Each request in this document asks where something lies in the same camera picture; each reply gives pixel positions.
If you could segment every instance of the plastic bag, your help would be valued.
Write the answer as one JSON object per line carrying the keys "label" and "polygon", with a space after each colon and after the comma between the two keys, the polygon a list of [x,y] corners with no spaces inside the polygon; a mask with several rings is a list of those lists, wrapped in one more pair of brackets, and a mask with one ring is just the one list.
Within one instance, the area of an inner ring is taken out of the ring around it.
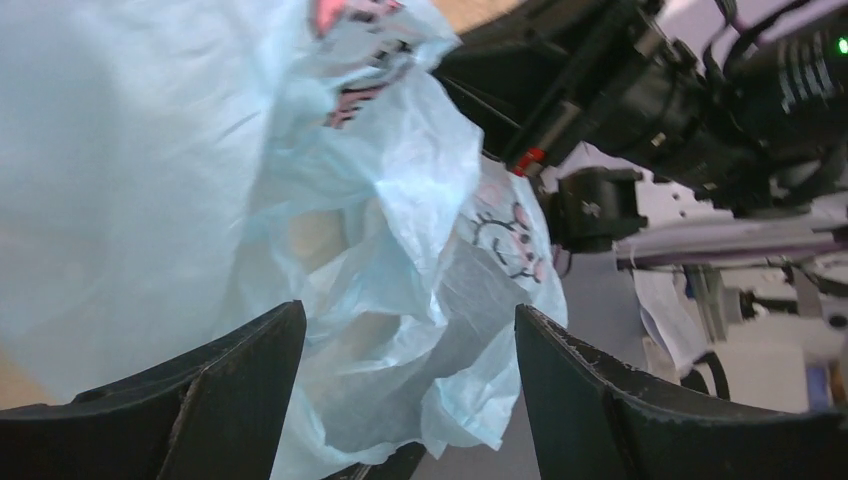
{"label": "plastic bag", "polygon": [[301,299],[274,478],[499,445],[514,306],[564,300],[429,2],[38,5],[0,4],[5,353],[67,401]]}

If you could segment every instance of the cartoon face print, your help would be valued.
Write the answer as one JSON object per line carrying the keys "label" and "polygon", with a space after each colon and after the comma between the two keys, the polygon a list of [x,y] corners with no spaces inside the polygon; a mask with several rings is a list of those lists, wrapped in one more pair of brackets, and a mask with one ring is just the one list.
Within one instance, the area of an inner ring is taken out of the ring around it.
{"label": "cartoon face print", "polygon": [[376,24],[403,8],[397,0],[314,0],[312,24],[315,35],[324,38],[339,22]]}
{"label": "cartoon face print", "polygon": [[512,205],[512,218],[498,220],[490,212],[478,213],[474,224],[473,245],[489,248],[503,265],[509,278],[532,278],[536,283],[544,280],[544,264],[533,248],[530,217],[520,203]]}
{"label": "cartoon face print", "polygon": [[[367,24],[369,34],[378,34],[380,22],[403,8],[397,0],[315,0],[313,5],[313,26],[319,39],[342,21]],[[324,126],[344,128],[356,118],[364,103],[401,79],[412,66],[412,47],[399,39],[387,39],[371,54],[367,65],[376,71],[342,86]]]}

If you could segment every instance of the machine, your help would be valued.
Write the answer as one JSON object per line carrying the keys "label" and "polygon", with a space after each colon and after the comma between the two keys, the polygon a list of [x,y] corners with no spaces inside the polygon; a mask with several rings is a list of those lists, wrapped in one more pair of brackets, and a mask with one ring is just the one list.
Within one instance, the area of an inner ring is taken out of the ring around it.
{"label": "machine", "polygon": [[[463,36],[435,74],[484,130],[484,154],[531,181],[588,142],[736,218],[797,215],[848,190],[848,5],[762,40],[813,1],[739,29],[719,64],[713,42],[699,58],[665,37],[662,0],[528,0]],[[714,39],[738,16],[734,0],[716,3]],[[647,226],[640,179],[592,168],[539,188],[551,242],[604,251]]]}

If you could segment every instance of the wooden surface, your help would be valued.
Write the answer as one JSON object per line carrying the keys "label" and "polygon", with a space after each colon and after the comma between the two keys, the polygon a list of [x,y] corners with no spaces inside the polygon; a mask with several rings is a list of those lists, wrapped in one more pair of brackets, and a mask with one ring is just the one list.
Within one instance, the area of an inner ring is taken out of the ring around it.
{"label": "wooden surface", "polygon": [[454,30],[465,32],[518,5],[520,0],[432,0],[448,17]]}

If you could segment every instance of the red component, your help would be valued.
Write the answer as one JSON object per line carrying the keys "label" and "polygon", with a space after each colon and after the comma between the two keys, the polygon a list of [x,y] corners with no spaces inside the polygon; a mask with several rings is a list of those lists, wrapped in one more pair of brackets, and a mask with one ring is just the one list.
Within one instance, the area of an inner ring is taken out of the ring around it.
{"label": "red component", "polygon": [[519,160],[518,163],[515,165],[515,168],[512,169],[512,173],[518,175],[519,177],[523,177],[524,169],[534,163],[541,162],[544,159],[545,152],[535,147],[531,148],[530,150],[527,150],[527,153],[525,153],[523,157],[521,157],[521,160]]}

